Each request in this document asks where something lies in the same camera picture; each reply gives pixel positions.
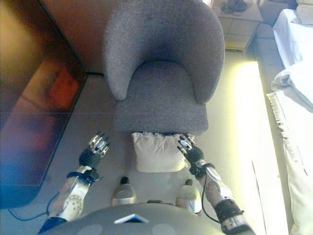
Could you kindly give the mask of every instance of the bed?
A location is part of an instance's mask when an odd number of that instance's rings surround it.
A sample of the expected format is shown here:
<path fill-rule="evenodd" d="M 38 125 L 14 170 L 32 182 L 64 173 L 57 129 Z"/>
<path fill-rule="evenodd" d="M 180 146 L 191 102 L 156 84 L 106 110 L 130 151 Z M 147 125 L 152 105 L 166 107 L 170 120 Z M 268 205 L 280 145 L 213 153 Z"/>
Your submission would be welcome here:
<path fill-rule="evenodd" d="M 285 68 L 302 60 L 313 63 L 313 27 L 301 25 L 295 10 L 284 9 L 273 32 Z"/>
<path fill-rule="evenodd" d="M 280 134 L 294 224 L 291 235 L 313 234 L 313 28 L 295 10 L 283 10 L 273 27 L 285 67 L 267 94 Z"/>

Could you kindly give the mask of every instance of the gray armchair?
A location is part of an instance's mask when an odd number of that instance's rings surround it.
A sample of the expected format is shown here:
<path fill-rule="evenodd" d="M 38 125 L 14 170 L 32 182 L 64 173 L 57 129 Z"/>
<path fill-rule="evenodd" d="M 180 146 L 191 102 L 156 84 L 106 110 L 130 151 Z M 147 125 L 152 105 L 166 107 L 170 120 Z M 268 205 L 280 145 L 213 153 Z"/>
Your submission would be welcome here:
<path fill-rule="evenodd" d="M 222 27 L 202 1 L 123 1 L 103 42 L 115 129 L 203 133 L 223 64 Z"/>

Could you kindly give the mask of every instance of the nightstand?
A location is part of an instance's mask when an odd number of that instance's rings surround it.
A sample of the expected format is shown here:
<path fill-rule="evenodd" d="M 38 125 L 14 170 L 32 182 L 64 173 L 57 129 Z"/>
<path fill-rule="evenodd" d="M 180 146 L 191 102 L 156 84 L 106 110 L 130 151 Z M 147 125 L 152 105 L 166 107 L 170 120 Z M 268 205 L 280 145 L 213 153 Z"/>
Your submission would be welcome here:
<path fill-rule="evenodd" d="M 262 22 L 262 16 L 255 2 L 247 2 L 248 9 L 242 13 L 224 14 L 221 11 L 222 2 L 214 1 L 212 9 L 218 16 L 225 39 L 226 49 L 245 50 L 252 40 L 256 29 Z"/>

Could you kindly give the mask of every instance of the black cable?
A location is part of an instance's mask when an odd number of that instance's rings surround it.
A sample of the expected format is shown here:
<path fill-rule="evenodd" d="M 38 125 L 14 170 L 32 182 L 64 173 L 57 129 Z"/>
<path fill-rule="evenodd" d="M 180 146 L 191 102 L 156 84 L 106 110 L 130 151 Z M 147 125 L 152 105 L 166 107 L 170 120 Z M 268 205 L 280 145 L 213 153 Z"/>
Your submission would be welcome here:
<path fill-rule="evenodd" d="M 203 191 L 202 191 L 202 197 L 201 197 L 202 210 L 203 210 L 204 214 L 205 214 L 207 217 L 209 217 L 209 218 L 210 218 L 211 220 L 213 220 L 214 222 L 220 224 L 220 221 L 218 221 L 218 220 L 212 218 L 211 216 L 209 216 L 209 215 L 206 213 L 205 209 L 204 209 L 204 204 L 203 204 L 203 202 L 204 202 L 204 193 L 205 193 L 206 179 L 207 179 L 207 173 L 205 173 L 205 181 L 204 181 L 204 186 L 203 186 Z"/>
<path fill-rule="evenodd" d="M 16 218 L 16 219 L 19 220 L 19 221 L 23 221 L 23 222 L 36 219 L 36 218 L 38 218 L 38 217 L 40 217 L 40 216 L 42 216 L 42 215 L 45 215 L 45 214 L 49 216 L 49 214 L 50 214 L 50 212 L 49 212 L 49 206 L 50 206 L 51 202 L 53 201 L 53 199 L 55 199 L 58 195 L 59 195 L 59 193 L 55 194 L 55 195 L 50 199 L 50 201 L 48 202 L 47 207 L 46 207 L 46 212 L 41 213 L 41 214 L 39 214 L 39 215 L 37 215 L 37 216 L 35 216 L 35 217 L 32 217 L 32 218 L 29 218 L 29 219 L 21 219 L 21 218 L 18 218 L 16 215 L 13 214 L 13 212 L 12 212 L 10 209 L 8 209 L 8 211 L 10 212 L 10 214 L 11 214 L 14 218 Z"/>
<path fill-rule="evenodd" d="M 40 217 L 40 216 L 46 214 L 46 212 L 45 212 L 45 213 L 41 213 L 41 214 L 39 214 L 39 215 L 37 215 L 37 216 L 35 216 L 35 217 L 32 217 L 32 218 L 29 218 L 29 219 L 21 219 L 21 218 L 18 218 L 16 215 L 14 215 L 13 212 L 12 212 L 10 209 L 8 209 L 8 211 L 11 213 L 11 215 L 12 215 L 14 218 L 16 218 L 16 219 L 19 220 L 19 221 L 29 221 L 29 220 L 33 220 L 33 219 L 36 219 L 36 218 L 38 218 L 38 217 Z"/>
<path fill-rule="evenodd" d="M 60 193 L 55 194 L 55 195 L 50 199 L 50 201 L 48 202 L 48 205 L 47 205 L 47 208 L 46 208 L 46 214 L 47 214 L 48 216 L 50 215 L 50 211 L 49 211 L 50 204 L 51 204 L 51 202 L 52 202 L 59 194 L 60 194 Z"/>

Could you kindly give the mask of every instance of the white pillow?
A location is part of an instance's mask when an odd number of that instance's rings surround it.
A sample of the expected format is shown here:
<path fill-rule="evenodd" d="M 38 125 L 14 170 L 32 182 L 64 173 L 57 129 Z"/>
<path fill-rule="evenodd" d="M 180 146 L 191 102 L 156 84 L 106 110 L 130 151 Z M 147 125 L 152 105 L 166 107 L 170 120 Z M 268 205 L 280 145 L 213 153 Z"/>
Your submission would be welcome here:
<path fill-rule="evenodd" d="M 132 133 L 140 172 L 176 172 L 187 166 L 177 149 L 180 134 Z"/>
<path fill-rule="evenodd" d="M 313 5 L 299 5 L 297 7 L 297 17 L 304 25 L 313 25 Z"/>
<path fill-rule="evenodd" d="M 297 0 L 298 5 L 306 4 L 306 5 L 313 5 L 313 0 Z"/>
<path fill-rule="evenodd" d="M 273 91 L 292 86 L 297 95 L 313 108 L 312 62 L 300 61 L 276 75 L 271 82 Z"/>

